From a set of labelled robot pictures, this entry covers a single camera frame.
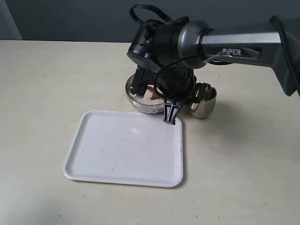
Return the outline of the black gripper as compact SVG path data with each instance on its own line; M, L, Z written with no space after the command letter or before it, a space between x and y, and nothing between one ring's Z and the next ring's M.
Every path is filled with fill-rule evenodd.
M164 99L164 119L175 125L176 117L195 86L196 45L187 39L189 20L171 23L159 20L140 21L127 56L137 65L130 93L144 96L147 86Z

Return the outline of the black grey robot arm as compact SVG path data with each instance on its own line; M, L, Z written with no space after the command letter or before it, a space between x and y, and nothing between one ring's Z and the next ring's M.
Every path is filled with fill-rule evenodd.
M202 21L142 25L127 56L137 65L130 92L143 96L148 85L164 98L165 122L174 123L182 106L191 101L194 70L206 64L245 64L272 68L284 93L300 90L300 21L268 22L213 29Z

